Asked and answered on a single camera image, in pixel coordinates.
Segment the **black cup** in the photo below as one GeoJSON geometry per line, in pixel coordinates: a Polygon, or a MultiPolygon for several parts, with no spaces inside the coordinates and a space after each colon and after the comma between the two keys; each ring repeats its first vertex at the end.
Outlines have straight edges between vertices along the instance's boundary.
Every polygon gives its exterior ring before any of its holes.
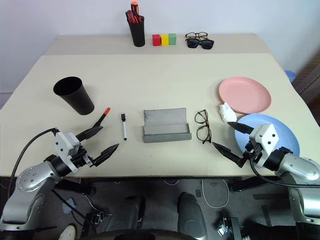
{"type": "Polygon", "coordinates": [[[141,16],[142,22],[129,23],[133,45],[142,47],[145,45],[145,17],[141,16]]]}
{"type": "Polygon", "coordinates": [[[87,115],[95,109],[81,79],[76,76],[61,79],[54,85],[53,91],[80,115],[87,115]]]}

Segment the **red block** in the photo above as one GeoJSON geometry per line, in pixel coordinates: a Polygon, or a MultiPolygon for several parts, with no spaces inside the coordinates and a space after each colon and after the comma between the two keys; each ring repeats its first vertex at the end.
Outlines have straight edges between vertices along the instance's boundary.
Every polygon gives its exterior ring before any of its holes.
{"type": "Polygon", "coordinates": [[[159,34],[152,35],[153,46],[161,46],[161,37],[159,34]]]}

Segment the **blue object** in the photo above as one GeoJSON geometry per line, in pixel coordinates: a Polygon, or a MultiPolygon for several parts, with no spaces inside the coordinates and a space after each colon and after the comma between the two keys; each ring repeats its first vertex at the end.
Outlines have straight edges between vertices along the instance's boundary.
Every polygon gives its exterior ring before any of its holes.
{"type": "MultiPolygon", "coordinates": [[[[278,119],[272,116],[255,113],[243,116],[240,120],[238,120],[238,123],[246,124],[252,128],[262,124],[273,124],[279,136],[279,141],[275,148],[279,149],[281,147],[285,147],[290,149],[294,155],[300,155],[300,146],[295,134],[290,130],[289,127],[287,127],[278,119]]],[[[235,130],[234,135],[236,143],[238,144],[241,152],[244,153],[246,150],[245,146],[249,142],[249,134],[244,134],[235,130]]]]}
{"type": "Polygon", "coordinates": [[[286,75],[288,76],[290,83],[292,83],[296,79],[296,74],[293,71],[285,70],[286,75]]]}
{"type": "MultiPolygon", "coordinates": [[[[70,197],[66,202],[70,204],[73,208],[77,207],[75,200],[72,197],[70,197]]],[[[72,209],[64,203],[62,203],[62,210],[64,214],[69,214],[72,211],[72,209]]]]}

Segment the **pink plate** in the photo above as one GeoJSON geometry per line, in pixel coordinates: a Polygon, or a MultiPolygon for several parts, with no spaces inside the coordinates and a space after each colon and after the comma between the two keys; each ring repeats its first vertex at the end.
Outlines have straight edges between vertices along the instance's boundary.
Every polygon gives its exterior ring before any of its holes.
{"type": "Polygon", "coordinates": [[[225,79],[219,86],[220,98],[236,112],[255,114],[271,104],[268,90],[259,82],[243,76],[225,79]]]}

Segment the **gray robot arm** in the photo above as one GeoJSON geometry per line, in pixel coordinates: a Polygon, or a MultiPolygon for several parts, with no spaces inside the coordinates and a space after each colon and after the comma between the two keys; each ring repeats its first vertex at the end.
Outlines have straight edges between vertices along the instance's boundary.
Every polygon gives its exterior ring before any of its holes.
{"type": "Polygon", "coordinates": [[[274,150],[279,137],[272,124],[256,128],[237,122],[228,124],[237,131],[250,134],[243,156],[238,157],[215,142],[212,143],[214,147],[240,168],[249,160],[256,174],[253,162],[258,168],[274,171],[282,179],[282,185],[288,187],[291,211],[301,239],[320,239],[320,165],[311,159],[295,156],[284,147],[274,150]]]}
{"type": "Polygon", "coordinates": [[[46,194],[64,176],[78,171],[78,168],[84,165],[97,167],[114,153],[119,144],[108,147],[99,157],[92,159],[81,145],[81,141],[91,138],[101,129],[101,126],[94,126],[77,136],[72,132],[55,134],[54,149],[58,156],[52,155],[44,162],[27,168],[18,176],[14,193],[3,209],[0,231],[34,231],[39,226],[39,215],[46,194]]]}

